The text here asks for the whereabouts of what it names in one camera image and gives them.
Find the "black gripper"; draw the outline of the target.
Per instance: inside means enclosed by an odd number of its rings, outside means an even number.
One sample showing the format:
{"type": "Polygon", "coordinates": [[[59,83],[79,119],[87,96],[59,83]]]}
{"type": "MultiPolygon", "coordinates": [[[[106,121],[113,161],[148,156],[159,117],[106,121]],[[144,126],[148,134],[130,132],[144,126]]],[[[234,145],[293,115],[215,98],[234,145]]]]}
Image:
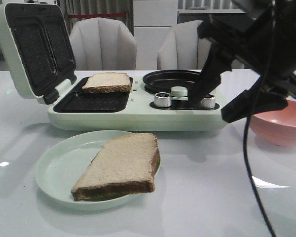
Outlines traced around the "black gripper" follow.
{"type": "MultiPolygon", "coordinates": [[[[198,80],[188,93],[189,102],[200,102],[221,84],[221,74],[231,71],[234,57],[262,75],[265,82],[296,98],[296,0],[236,0],[253,18],[238,31],[209,16],[198,27],[198,36],[211,41],[209,55],[198,80]]],[[[281,95],[244,90],[221,109],[227,123],[254,114],[278,111],[288,102],[281,95]]]]}

